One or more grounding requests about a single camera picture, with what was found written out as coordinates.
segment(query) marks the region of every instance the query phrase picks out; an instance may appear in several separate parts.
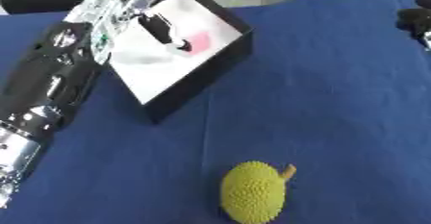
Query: blue tablecloth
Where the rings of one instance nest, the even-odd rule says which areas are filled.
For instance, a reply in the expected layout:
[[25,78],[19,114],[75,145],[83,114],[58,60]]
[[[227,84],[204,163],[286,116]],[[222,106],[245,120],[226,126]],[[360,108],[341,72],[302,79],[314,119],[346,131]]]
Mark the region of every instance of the blue tablecloth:
[[[229,223],[220,179],[250,160],[298,167],[275,223],[431,223],[431,56],[394,27],[410,7],[235,10],[254,55],[159,126],[107,72],[0,223]],[[0,17],[2,78],[62,17]]]

